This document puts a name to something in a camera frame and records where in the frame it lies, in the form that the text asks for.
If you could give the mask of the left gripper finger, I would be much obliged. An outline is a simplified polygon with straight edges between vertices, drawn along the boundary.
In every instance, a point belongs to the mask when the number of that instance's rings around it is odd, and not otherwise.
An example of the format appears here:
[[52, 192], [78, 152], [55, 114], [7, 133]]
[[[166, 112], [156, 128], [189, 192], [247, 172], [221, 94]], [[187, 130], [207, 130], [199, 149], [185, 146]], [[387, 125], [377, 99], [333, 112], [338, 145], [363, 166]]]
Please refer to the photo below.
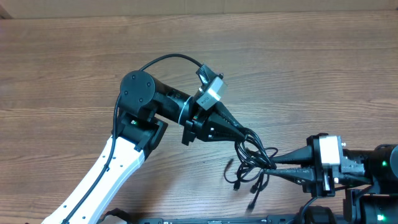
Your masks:
[[225, 119], [229, 124], [233, 125], [235, 128], [242, 128], [242, 124], [229, 112], [222, 102], [217, 102], [214, 105], [214, 111]]
[[207, 137], [210, 141], [243, 141], [243, 126], [233, 116], [212, 113], [207, 119]]

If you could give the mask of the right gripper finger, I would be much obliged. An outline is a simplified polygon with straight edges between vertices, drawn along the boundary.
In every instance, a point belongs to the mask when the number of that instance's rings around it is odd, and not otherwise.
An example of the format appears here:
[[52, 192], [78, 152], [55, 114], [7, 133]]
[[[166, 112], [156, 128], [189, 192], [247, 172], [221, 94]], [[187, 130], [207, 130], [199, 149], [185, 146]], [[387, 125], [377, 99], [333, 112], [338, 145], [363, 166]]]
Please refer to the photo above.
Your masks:
[[305, 146], [287, 154], [273, 157], [276, 164], [310, 164], [313, 160], [312, 146]]
[[265, 169], [264, 173], [283, 178], [299, 185], [316, 182], [315, 171], [311, 168]]

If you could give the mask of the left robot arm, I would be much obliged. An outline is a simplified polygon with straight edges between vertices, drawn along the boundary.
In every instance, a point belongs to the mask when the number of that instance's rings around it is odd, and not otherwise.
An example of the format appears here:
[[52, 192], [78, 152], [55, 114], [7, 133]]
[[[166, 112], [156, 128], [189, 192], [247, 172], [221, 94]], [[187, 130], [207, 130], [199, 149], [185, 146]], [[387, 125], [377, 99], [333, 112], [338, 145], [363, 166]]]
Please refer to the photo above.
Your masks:
[[226, 84], [221, 74], [201, 66], [201, 87], [190, 96], [143, 69], [128, 73], [116, 100], [113, 130], [103, 152], [71, 195], [44, 223], [96, 223], [125, 181], [159, 145], [168, 124], [183, 127], [182, 144], [243, 141], [245, 135], [221, 103]]

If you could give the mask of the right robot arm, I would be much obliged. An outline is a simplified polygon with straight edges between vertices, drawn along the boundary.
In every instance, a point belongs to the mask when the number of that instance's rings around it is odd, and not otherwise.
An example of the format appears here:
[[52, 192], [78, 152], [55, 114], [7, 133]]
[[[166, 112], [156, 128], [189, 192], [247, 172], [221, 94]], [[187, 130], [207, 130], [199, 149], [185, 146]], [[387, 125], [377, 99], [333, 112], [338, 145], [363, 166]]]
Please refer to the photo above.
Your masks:
[[312, 200], [345, 191], [347, 223], [397, 223], [397, 145], [381, 144], [372, 151], [349, 150], [340, 136], [320, 133], [307, 145], [272, 159], [293, 169], [266, 174], [301, 185]]

